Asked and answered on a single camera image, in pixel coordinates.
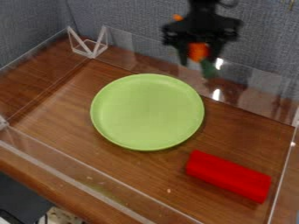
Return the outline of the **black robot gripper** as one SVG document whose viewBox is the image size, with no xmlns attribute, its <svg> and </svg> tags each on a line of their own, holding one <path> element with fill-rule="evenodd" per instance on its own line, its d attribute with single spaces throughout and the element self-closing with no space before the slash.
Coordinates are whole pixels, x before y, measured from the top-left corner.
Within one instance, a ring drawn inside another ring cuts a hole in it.
<svg viewBox="0 0 299 224">
<path fill-rule="evenodd" d="M 185 16 L 172 15 L 172 22 L 161 28 L 163 43 L 176 45 L 179 59 L 183 66 L 188 63 L 188 43 L 209 44 L 208 61 L 215 62 L 224 45 L 239 38 L 243 22 L 234 17 L 223 17 L 216 13 L 189 12 Z"/>
</svg>

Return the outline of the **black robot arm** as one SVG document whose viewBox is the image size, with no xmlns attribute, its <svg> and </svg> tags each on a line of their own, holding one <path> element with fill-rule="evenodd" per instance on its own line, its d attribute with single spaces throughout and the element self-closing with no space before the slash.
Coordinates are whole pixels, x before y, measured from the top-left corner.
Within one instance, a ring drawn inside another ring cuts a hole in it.
<svg viewBox="0 0 299 224">
<path fill-rule="evenodd" d="M 239 38 L 242 21 L 218 14 L 216 6 L 234 8 L 239 1 L 223 3 L 222 0 L 188 0 L 189 11 L 180 21 L 161 27 L 163 43 L 177 50 L 180 63 L 187 65 L 189 44 L 208 45 L 208 61 L 214 62 L 228 42 Z"/>
</svg>

